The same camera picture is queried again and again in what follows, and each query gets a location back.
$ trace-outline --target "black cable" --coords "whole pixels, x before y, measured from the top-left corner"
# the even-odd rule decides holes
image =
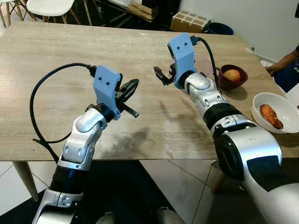
[[[30,110],[30,117],[31,117],[31,122],[33,125],[33,128],[37,134],[37,136],[39,137],[39,139],[33,139],[33,141],[38,142],[39,144],[41,144],[42,146],[44,146],[52,155],[53,159],[55,160],[55,162],[58,162],[58,156],[55,154],[55,152],[53,151],[53,149],[51,148],[51,146],[49,144],[51,143],[58,143],[61,142],[63,140],[65,140],[66,138],[68,138],[70,136],[71,133],[69,133],[68,135],[66,135],[65,137],[63,137],[60,140],[56,140],[56,141],[46,141],[46,139],[43,137],[43,135],[41,134],[41,132],[39,131],[37,124],[36,124],[36,119],[34,117],[34,110],[33,110],[33,102],[34,102],[34,97],[36,95],[36,92],[38,90],[38,88],[40,87],[40,85],[47,79],[49,78],[51,75],[55,74],[56,72],[65,69],[65,68],[69,68],[69,67],[73,67],[73,66],[82,66],[82,67],[86,67],[91,75],[94,77],[94,73],[95,73],[95,66],[90,66],[88,64],[83,64],[83,63],[71,63],[71,64],[66,64],[63,65],[51,72],[49,72],[47,75],[45,75],[34,87],[32,93],[31,93],[31,97],[30,97],[30,105],[29,105],[29,110]]]
[[[215,78],[216,88],[217,88],[218,91],[220,91],[220,88],[219,88],[219,85],[218,85],[218,76],[217,76],[217,73],[216,73],[215,61],[214,61],[214,57],[213,57],[212,51],[210,49],[210,46],[201,37],[197,37],[197,41],[202,41],[204,43],[204,45],[206,46],[207,51],[209,52],[209,55],[210,55],[210,58],[211,58],[211,62],[212,62],[212,67],[213,67],[213,75],[214,75],[214,78]]]

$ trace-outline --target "blue bin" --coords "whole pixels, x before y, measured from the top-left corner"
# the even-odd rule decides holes
[[[211,22],[206,27],[206,34],[222,34],[222,35],[234,35],[234,31],[231,27],[218,23]]]

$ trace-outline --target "sweet potato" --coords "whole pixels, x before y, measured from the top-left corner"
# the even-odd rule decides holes
[[[273,127],[277,129],[284,128],[283,123],[277,118],[275,111],[268,104],[263,104],[260,106],[260,113]]]

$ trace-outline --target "cardboard box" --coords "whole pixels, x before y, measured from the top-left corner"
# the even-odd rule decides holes
[[[137,2],[131,3],[127,7],[127,12],[136,15],[146,21],[152,22],[156,15],[158,15],[158,7],[148,8]]]
[[[177,32],[202,33],[209,22],[208,18],[182,10],[172,17],[170,29]]]

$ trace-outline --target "red bowl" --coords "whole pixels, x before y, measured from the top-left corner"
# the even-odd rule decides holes
[[[227,70],[231,70],[231,69],[237,70],[240,73],[240,75],[241,75],[240,82],[232,81],[223,75],[223,73],[225,73]],[[223,65],[220,69],[217,68],[217,70],[219,71],[218,83],[219,83],[220,88],[222,88],[223,90],[231,90],[231,89],[237,88],[248,80],[247,73],[240,67],[232,65],[232,64]]]

